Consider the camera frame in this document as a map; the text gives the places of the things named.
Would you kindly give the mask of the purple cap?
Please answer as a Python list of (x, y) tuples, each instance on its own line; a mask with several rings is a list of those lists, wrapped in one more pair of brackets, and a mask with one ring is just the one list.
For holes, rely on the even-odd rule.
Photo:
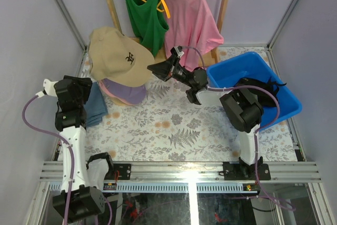
[(144, 85), (139, 87), (129, 87), (113, 82), (109, 79), (103, 79), (100, 81), (103, 82), (110, 93), (132, 105), (140, 104), (146, 97), (146, 88)]

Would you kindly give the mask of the beige sport cap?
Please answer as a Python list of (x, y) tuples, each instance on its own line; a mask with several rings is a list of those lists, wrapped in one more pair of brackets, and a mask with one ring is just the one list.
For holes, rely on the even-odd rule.
[(113, 27), (96, 28), (90, 34), (88, 57), (90, 74), (97, 81), (109, 79), (121, 85), (144, 85), (154, 64), (152, 53)]

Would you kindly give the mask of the pink cap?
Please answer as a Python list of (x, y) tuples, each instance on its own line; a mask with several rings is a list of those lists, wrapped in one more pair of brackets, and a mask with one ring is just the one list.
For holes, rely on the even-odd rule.
[[(110, 92), (108, 91), (108, 89), (106, 88), (106, 86), (103, 84), (102, 81), (99, 81), (99, 82), (98, 82), (98, 85), (99, 85), (100, 89), (102, 90), (102, 92), (103, 92), (105, 95), (107, 95), (110, 99), (111, 99), (112, 97), (118, 98), (117, 96), (113, 95), (112, 93), (110, 93)], [(126, 102), (126, 101), (124, 101), (124, 100), (121, 100), (121, 101), (124, 102), (125, 104), (127, 104), (127, 106), (133, 106), (133, 105), (130, 104), (129, 102)]]

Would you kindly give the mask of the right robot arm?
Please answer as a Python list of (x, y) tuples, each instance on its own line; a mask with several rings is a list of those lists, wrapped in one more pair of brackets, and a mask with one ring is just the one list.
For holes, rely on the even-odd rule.
[(247, 88), (209, 87), (205, 69), (197, 67), (189, 71), (180, 65), (179, 57), (175, 55), (164, 62), (149, 65), (147, 69), (162, 81), (175, 79), (187, 85), (190, 89), (186, 96), (190, 103), (221, 106), (231, 125), (239, 131), (241, 153), (234, 172), (246, 180), (258, 175), (263, 159), (259, 155), (256, 131), (261, 124), (263, 108)]

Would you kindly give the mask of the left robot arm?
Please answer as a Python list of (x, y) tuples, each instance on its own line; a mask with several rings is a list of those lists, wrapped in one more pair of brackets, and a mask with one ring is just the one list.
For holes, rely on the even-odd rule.
[(91, 87), (91, 79), (67, 75), (53, 86), (57, 97), (55, 126), (63, 148), (63, 181), (60, 194), (53, 197), (53, 207), (64, 224), (104, 213), (103, 181), (115, 175), (108, 153), (85, 159), (87, 113), (84, 105)]

